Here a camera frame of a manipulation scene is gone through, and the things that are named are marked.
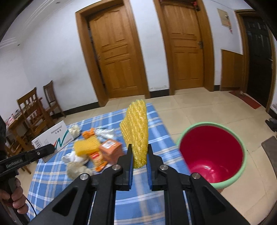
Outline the person's left hand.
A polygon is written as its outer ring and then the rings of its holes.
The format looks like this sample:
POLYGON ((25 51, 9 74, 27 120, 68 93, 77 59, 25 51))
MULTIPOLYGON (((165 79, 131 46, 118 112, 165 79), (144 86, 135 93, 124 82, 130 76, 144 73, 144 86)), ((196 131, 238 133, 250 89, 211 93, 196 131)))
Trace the person's left hand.
POLYGON ((19 214, 26 214, 28 212, 28 206, 26 204, 26 197, 23 194, 23 189, 21 187, 20 181, 15 178, 16 189, 10 195, 5 190, 0 190, 1 192, 1 201, 9 207, 13 207, 17 210, 19 214))

